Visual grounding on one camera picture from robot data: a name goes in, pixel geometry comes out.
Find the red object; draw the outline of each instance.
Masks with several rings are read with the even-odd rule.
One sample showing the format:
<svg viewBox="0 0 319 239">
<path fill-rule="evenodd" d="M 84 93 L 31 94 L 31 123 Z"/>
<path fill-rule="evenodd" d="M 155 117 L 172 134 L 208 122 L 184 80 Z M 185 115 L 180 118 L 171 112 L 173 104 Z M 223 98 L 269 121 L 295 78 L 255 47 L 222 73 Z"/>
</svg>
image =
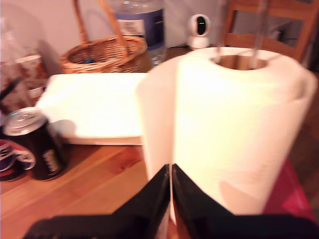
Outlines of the red object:
<svg viewBox="0 0 319 239">
<path fill-rule="evenodd" d="M 293 214 L 317 223 L 289 159 L 285 162 L 264 210 L 265 214 Z"/>
</svg>

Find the paper towel roll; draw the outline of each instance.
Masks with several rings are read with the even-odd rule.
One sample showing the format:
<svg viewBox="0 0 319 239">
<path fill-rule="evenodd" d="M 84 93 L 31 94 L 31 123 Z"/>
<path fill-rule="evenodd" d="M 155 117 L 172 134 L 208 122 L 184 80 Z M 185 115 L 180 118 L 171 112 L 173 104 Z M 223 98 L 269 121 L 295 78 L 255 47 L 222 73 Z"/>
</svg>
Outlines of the paper towel roll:
<svg viewBox="0 0 319 239">
<path fill-rule="evenodd" d="M 225 47 L 224 55 L 252 50 Z M 216 65 L 205 48 L 154 68 L 138 86 L 148 178 L 180 168 L 235 214 L 259 214 L 298 133 L 316 79 L 292 58 L 260 51 L 265 67 Z"/>
</svg>

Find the wooden chair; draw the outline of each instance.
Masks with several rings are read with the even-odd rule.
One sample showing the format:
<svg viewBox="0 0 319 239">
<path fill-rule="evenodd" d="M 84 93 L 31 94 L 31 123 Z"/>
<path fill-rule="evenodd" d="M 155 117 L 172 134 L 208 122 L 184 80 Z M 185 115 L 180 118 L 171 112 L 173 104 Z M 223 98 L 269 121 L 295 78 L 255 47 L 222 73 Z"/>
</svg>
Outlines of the wooden chair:
<svg viewBox="0 0 319 239">
<path fill-rule="evenodd" d="M 231 33 L 231 31 L 236 18 L 236 11 L 257 13 L 258 6 L 259 0 L 230 0 L 225 27 L 225 45 L 247 48 L 254 47 L 254 34 L 236 34 Z M 264 50 L 278 52 L 301 62 L 305 56 L 312 33 L 318 25 L 319 0 L 313 0 L 313 3 L 311 4 L 302 3 L 296 0 L 270 0 L 268 15 L 303 21 L 303 27 L 296 47 L 290 47 L 282 42 L 267 37 L 264 38 L 262 44 L 262 49 Z"/>
</svg>

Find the plastic water bottle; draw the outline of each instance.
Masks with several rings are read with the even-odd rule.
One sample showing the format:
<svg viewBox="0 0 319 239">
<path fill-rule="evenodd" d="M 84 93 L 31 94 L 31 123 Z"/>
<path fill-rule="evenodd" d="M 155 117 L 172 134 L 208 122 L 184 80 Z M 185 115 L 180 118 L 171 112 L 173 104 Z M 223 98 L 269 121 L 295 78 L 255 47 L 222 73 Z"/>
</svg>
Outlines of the plastic water bottle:
<svg viewBox="0 0 319 239">
<path fill-rule="evenodd" d="M 162 0 L 109 0 L 123 35 L 146 39 L 154 66 L 165 59 Z"/>
</svg>

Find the can lid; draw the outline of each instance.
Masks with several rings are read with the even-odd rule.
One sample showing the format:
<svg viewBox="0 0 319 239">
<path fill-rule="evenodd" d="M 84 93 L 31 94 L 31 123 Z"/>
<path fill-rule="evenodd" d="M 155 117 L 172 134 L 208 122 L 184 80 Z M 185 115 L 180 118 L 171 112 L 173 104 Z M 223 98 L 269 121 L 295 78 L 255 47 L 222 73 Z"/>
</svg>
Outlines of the can lid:
<svg viewBox="0 0 319 239">
<path fill-rule="evenodd" d="M 46 117 L 35 107 L 17 110 L 8 116 L 4 133 L 19 136 L 33 132 L 46 122 Z"/>
</svg>

